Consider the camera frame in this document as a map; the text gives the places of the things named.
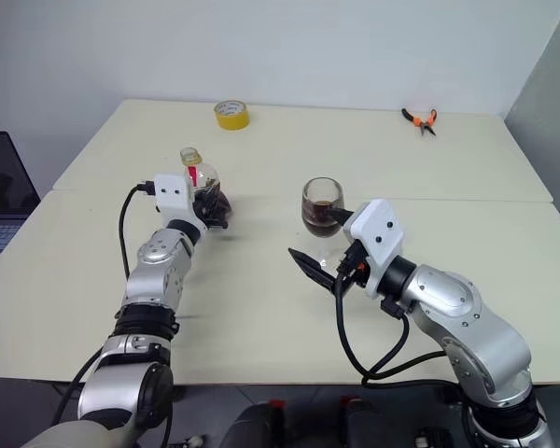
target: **bottle cap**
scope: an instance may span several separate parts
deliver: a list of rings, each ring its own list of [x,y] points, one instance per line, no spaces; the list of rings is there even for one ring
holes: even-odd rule
[[[185,166],[196,165],[203,161],[202,156],[194,147],[183,147],[180,150],[180,160]]]

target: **black cable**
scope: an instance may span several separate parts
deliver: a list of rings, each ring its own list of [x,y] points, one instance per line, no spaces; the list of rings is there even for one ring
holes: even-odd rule
[[[386,353],[382,359],[380,359],[377,363],[375,363],[373,365],[373,367],[371,367],[370,375],[363,375],[363,379],[361,380],[362,383],[363,382],[367,383],[369,380],[382,380],[382,379],[390,376],[390,375],[386,376],[385,372],[382,372],[382,373],[377,373],[377,372],[383,366],[385,366],[388,362],[390,362],[392,360],[392,358],[395,357],[399,353],[399,351],[404,346],[404,343],[406,343],[407,339],[409,338],[409,329],[410,329],[409,328],[409,319],[407,319],[406,315],[403,315],[401,320],[402,320],[402,334],[400,335],[399,341],[396,343],[396,345],[394,345],[394,347],[392,347],[392,350],[390,350],[388,353]]]
[[[433,359],[435,357],[444,357],[446,356],[445,352],[440,351],[440,352],[431,352],[431,353],[427,353],[425,355],[422,355],[420,357],[416,357],[414,359],[411,359],[403,364],[400,364],[397,367],[394,367],[392,369],[389,369],[388,371],[384,371],[381,373],[377,373],[378,370],[380,370],[385,364],[387,364],[392,358],[394,358],[394,356],[400,351],[400,349],[402,348],[402,346],[405,344],[408,335],[409,335],[409,321],[406,318],[406,316],[404,315],[402,317],[402,335],[400,336],[399,341],[396,343],[396,345],[392,348],[392,350],[390,350],[384,357],[382,357],[382,359],[380,359],[380,361],[378,361],[371,369],[366,370],[360,362],[358,362],[357,357],[355,356],[355,353],[353,353],[353,350],[350,346],[350,343],[348,342],[348,338],[346,336],[346,330],[344,329],[344,312],[343,312],[343,281],[344,281],[344,276],[342,277],[338,277],[336,279],[336,284],[335,284],[335,288],[334,288],[334,297],[336,299],[336,326],[338,327],[338,335],[340,337],[340,342],[341,345],[343,346],[343,350],[346,353],[346,357],[348,357],[348,360],[351,362],[351,364],[353,365],[353,367],[363,376],[361,383],[366,386],[368,385],[368,381],[369,380],[384,380],[385,378],[388,378],[389,376],[393,376],[397,373],[400,373],[402,371],[405,371],[413,366],[416,366],[417,364],[427,361],[429,359]],[[420,382],[424,382],[424,384],[427,384],[427,382],[433,382],[432,384],[434,385],[454,385],[455,383],[452,382],[441,382],[441,380],[418,380]],[[407,385],[413,385],[412,383],[409,382],[401,382],[401,383],[407,383]],[[373,387],[370,388],[380,388],[380,386],[385,386],[388,387],[388,384],[383,384],[383,385],[372,385]]]
[[[387,371],[383,371],[382,373],[379,373],[378,375],[381,376],[382,378],[375,378],[375,379],[376,380],[384,380],[385,378],[388,378],[390,376],[394,376],[398,373],[401,373],[402,371],[406,371],[407,369],[410,369],[411,367],[414,367],[417,364],[421,364],[422,362],[429,361],[430,359],[434,359],[436,357],[445,357],[445,356],[446,356],[446,352],[444,352],[443,350],[440,350],[438,352],[425,353],[424,355],[421,355],[420,357],[414,357],[413,359],[411,359],[407,362],[404,362],[397,367],[394,367],[392,369],[388,369]],[[370,378],[363,377],[363,379],[361,380],[361,383],[363,385],[365,385],[369,380],[370,380]]]
[[[129,207],[129,203],[131,203],[131,199],[133,195],[139,190],[139,186],[135,185],[129,194],[127,195],[127,199],[124,200],[122,204],[122,208],[120,209],[120,216],[119,216],[119,239],[120,239],[120,252],[122,254],[122,266],[124,267],[124,275],[126,278],[129,278],[130,271],[129,271],[129,261],[127,259],[127,247],[124,244],[124,217],[127,213],[127,208]]]
[[[353,365],[356,371],[361,375],[367,376],[369,372],[365,369],[360,362],[358,362],[357,357],[353,353],[350,344],[348,343],[348,338],[346,337],[346,330],[344,329],[344,309],[343,309],[343,282],[344,276],[338,277],[336,279],[336,286],[334,288],[334,298],[336,299],[336,326],[338,327],[338,336],[340,337],[340,344],[343,346],[343,350],[346,353],[346,357]]]
[[[168,446],[168,440],[170,439],[170,431],[172,430],[172,411],[173,404],[170,403],[170,410],[168,411],[168,417],[166,418],[166,429],[164,430],[164,437],[161,440],[160,448],[166,448]]]
[[[102,353],[102,347],[100,347],[100,349],[87,360],[87,362],[83,365],[83,367],[81,367],[81,369],[77,372],[77,375],[75,375],[75,378],[73,378],[71,384],[68,385],[68,387],[63,393],[63,397],[60,399],[60,403],[58,404],[58,409],[56,410],[56,413],[52,418],[52,423],[50,424],[51,427],[54,427],[60,423],[60,419],[63,418],[64,408],[66,407],[68,400],[70,400],[71,395],[73,395],[73,391],[81,382],[81,378],[83,378],[85,372],[91,367],[91,365],[96,361],[96,359],[100,356],[101,353]]]
[[[410,381],[395,381],[392,383],[366,383],[363,387],[366,389],[393,389],[396,387],[410,387],[414,385],[434,385],[437,387],[456,387],[459,385],[452,381],[446,380],[410,380]]]

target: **red label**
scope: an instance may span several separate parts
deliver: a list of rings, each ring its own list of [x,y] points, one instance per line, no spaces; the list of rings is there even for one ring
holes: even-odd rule
[[[188,166],[190,178],[193,179],[193,187],[197,187],[197,167],[194,165]]]

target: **orange pliers handle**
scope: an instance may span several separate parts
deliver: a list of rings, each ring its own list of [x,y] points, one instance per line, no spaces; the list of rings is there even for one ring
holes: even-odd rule
[[[410,121],[414,126],[416,126],[417,128],[421,128],[421,134],[422,135],[423,135],[423,131],[425,131],[425,130],[432,133],[433,135],[436,134],[436,133],[434,133],[433,129],[431,128],[434,121],[438,117],[438,111],[436,109],[431,109],[431,113],[429,115],[429,118],[426,119],[425,121],[423,121],[419,117],[415,117],[414,115],[411,115],[409,113],[409,111],[407,109],[405,109],[404,107],[400,110],[400,112],[402,112],[402,116],[404,118],[406,118],[408,121]]]

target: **white tabletop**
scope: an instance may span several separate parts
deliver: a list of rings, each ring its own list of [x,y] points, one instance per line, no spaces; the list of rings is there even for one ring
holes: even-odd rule
[[[178,310],[173,340],[178,384],[353,383],[338,341],[332,297],[308,280],[289,246],[316,254],[298,197],[229,192],[234,215],[209,233]],[[53,191],[0,257],[0,376],[69,381],[114,327],[124,276],[117,219],[122,197]],[[346,206],[360,200],[347,196]],[[131,261],[160,226],[153,198],[127,216]],[[538,383],[560,382],[560,216],[548,203],[393,201],[404,256],[464,274],[525,336]],[[342,236],[329,247],[346,248]],[[398,338],[400,323],[351,290],[346,327],[366,365]],[[398,361],[438,346],[414,326]],[[394,379],[453,379],[435,359]]]
[[[179,150],[194,146],[232,194],[292,196],[328,175],[351,197],[552,200],[498,117],[439,112],[434,137],[398,111],[249,105],[251,123],[225,131],[213,108],[123,102],[54,188],[129,189],[180,172]]]

